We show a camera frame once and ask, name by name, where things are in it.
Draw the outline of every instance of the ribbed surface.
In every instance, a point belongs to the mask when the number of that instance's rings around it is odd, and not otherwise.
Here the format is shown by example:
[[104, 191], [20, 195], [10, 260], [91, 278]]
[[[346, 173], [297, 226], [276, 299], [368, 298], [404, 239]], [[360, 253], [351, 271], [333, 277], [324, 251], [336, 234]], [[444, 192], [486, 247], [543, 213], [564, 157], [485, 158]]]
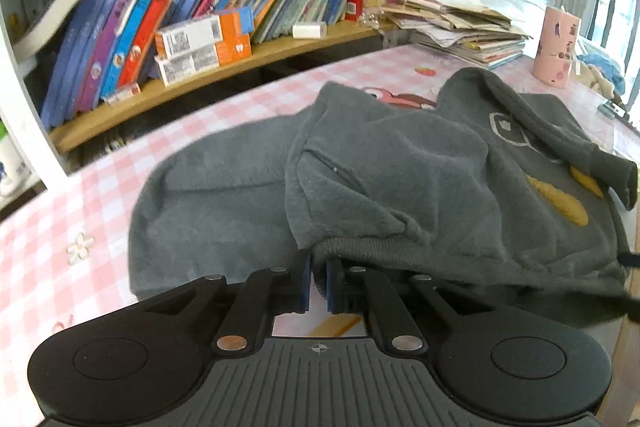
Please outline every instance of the ribbed surface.
[[251, 357], [216, 363], [189, 401], [140, 427], [497, 425], [450, 400], [423, 364], [384, 355], [372, 339], [267, 339]]

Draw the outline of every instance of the blue cloth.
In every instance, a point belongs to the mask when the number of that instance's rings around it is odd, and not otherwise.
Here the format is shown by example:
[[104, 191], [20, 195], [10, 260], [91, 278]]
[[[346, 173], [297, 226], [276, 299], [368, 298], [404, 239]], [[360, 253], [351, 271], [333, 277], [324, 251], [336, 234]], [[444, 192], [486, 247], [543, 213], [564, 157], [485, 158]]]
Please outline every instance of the blue cloth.
[[576, 58], [584, 62], [585, 64], [591, 64], [595, 67], [600, 68], [600, 70], [602, 70], [602, 76], [606, 78], [607, 81], [613, 84], [616, 92], [619, 95], [625, 94], [625, 78], [620, 73], [620, 70], [618, 69], [618, 66], [615, 64], [615, 62], [597, 53], [578, 55]]

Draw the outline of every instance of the sweatshirt sleeve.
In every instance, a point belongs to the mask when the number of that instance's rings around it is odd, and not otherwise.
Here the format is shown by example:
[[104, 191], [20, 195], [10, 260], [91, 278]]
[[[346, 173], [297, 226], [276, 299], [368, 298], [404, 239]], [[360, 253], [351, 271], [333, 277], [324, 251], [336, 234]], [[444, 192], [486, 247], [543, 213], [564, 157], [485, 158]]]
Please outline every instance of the sweatshirt sleeve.
[[638, 199], [636, 163], [601, 150], [582, 130], [562, 100], [549, 94], [518, 94], [493, 75], [487, 76], [486, 82], [513, 117], [560, 158], [611, 187], [625, 209], [631, 210], [635, 206]]

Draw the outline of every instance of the white book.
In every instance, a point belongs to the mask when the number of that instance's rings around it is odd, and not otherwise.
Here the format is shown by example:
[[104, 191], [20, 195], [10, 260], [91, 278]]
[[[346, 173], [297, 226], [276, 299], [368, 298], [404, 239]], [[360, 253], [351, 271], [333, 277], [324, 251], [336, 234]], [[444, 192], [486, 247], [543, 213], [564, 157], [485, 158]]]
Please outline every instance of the white book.
[[80, 1], [51, 0], [42, 14], [31, 24], [25, 36], [14, 45], [16, 62], [21, 63], [39, 52]]

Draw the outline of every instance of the purple book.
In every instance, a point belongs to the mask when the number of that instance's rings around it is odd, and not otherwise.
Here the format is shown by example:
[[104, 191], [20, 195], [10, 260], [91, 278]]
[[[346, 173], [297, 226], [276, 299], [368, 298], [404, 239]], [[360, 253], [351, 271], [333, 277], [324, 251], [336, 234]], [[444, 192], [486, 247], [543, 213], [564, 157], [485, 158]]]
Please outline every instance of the purple book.
[[105, 71], [105, 65], [111, 61], [113, 54], [113, 46], [116, 43], [116, 29], [120, 23], [120, 17], [126, 10], [131, 0], [116, 0], [113, 10], [109, 15], [109, 19], [104, 25], [102, 34], [95, 44], [94, 54], [91, 57], [91, 65], [88, 68], [86, 77], [83, 81], [82, 93], [78, 100], [78, 111], [91, 111], [94, 103], [95, 94], [100, 89], [100, 78]]

